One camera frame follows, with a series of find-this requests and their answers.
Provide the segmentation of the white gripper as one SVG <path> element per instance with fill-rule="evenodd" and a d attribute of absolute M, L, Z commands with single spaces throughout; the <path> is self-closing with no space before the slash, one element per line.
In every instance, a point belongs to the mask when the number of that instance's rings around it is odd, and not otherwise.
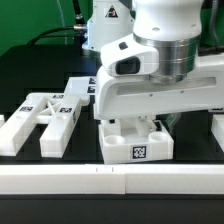
<path fill-rule="evenodd" d="M 177 112 L 224 108 L 224 54 L 199 57 L 197 67 L 180 82 L 154 83 L 148 76 L 111 77 L 97 73 L 94 117 L 98 120 L 169 114 L 172 130 Z"/>

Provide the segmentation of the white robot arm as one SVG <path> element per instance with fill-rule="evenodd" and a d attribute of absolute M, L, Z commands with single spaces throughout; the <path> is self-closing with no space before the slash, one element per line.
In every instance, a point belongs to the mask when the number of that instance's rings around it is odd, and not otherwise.
<path fill-rule="evenodd" d="M 94 0 L 86 48 L 100 54 L 99 128 L 224 108 L 224 54 L 200 56 L 204 0 Z"/>

